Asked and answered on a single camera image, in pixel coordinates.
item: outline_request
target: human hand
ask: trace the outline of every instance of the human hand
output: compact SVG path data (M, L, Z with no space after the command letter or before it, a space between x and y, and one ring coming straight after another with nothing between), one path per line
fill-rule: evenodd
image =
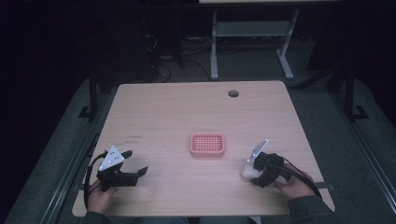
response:
M308 177L309 180L314 182L312 177L309 174L307 174L306 172L303 172L303 171L300 172L288 163L285 163L285 167L288 169L291 169L292 171L296 172L297 174L305 175L306 177ZM290 181L286 184L281 183L279 181L275 181L272 184L270 184L269 186L279 189L280 192L282 192L282 194L285 195L289 200L301 198L304 196L315 195L314 191L311 188L309 188L303 181L301 181L294 175L291 176Z
M105 214L108 207L113 201L114 193L119 189L117 187L111 187L105 192L102 191L102 185L97 179L92 185L90 185L90 196L88 197L88 211L100 214Z

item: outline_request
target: floor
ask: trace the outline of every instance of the floor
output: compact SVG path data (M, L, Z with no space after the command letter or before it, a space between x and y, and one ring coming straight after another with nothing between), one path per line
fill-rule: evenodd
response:
M260 46L237 44L219 54L218 81L281 80L294 86L318 72L305 71L314 43L292 42L287 58L295 78L287 80L277 60L278 42ZM209 52L203 49L183 57L181 68L173 60L163 60L157 82L206 82L210 71ZM345 223L396 223L383 190L380 188L364 148L375 155L390 183L396 183L396 130L375 104L370 91L358 80L355 104L362 105L369 119L351 123L343 113L344 91L326 92L325 77L308 88L290 91L297 114L327 183L333 186L332 199L336 214ZM94 139L100 134L116 90L99 93L99 113L95 120L79 118L83 106L89 105L88 80L81 84L37 163L31 177L15 203L6 223L79 223L71 213L77 192L85 175ZM83 148L82 161L71 163L77 150ZM64 179L71 184L63 191ZM53 200L61 204L50 210ZM43 217L51 217L47 222ZM111 217L114 223L133 223L134 218ZM289 217L262 217L262 223L287 223Z

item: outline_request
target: person's arm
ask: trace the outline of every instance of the person's arm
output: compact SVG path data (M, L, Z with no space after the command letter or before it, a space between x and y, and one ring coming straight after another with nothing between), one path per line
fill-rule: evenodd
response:
M102 192L102 186L99 180L96 180L90 186L90 196L88 197L88 210L82 219L82 224L111 224L111 221L105 216L108 207L111 205L114 193L118 188L109 188Z
M285 166L297 173L301 173L290 164L286 163ZM310 175L305 172L302 173L314 182ZM279 189L289 199L291 224L343 223L326 203L316 196L314 191L297 177L292 176L286 184L275 181L270 186Z

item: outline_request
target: pink basket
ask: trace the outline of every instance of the pink basket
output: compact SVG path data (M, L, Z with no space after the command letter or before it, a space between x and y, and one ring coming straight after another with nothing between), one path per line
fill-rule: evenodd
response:
M191 136L190 154L197 158L220 158L224 155L221 133L195 133Z

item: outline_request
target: sleeve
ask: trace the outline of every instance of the sleeve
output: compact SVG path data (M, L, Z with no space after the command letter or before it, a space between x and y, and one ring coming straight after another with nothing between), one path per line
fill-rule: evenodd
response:
M105 215L95 213L95 212L87 212L85 217L82 219L81 224L112 224L110 219L108 219Z
M317 196L289 201L291 224L338 224L343 221Z

